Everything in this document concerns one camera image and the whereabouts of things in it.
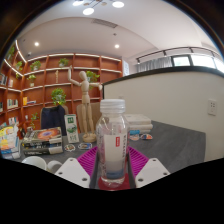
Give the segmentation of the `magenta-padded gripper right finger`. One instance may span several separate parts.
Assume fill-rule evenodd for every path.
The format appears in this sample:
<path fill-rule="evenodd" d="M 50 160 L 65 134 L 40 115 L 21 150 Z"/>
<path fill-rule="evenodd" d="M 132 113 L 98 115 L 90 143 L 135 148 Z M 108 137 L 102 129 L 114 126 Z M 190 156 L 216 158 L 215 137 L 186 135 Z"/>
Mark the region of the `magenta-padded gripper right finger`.
<path fill-rule="evenodd" d="M 149 159 L 132 147 L 129 148 L 128 173 L 131 188 L 146 186 L 170 174 L 157 158 Z"/>

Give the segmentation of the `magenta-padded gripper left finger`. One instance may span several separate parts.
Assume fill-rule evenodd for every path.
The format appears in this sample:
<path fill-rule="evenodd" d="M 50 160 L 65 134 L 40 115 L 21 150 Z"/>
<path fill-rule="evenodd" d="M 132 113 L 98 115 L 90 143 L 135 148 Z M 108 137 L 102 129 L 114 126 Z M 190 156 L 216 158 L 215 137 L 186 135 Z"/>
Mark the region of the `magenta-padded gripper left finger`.
<path fill-rule="evenodd" d="M 83 188 L 94 188 L 97 167 L 97 148 L 93 147 L 78 158 L 68 158 L 56 175 Z"/>

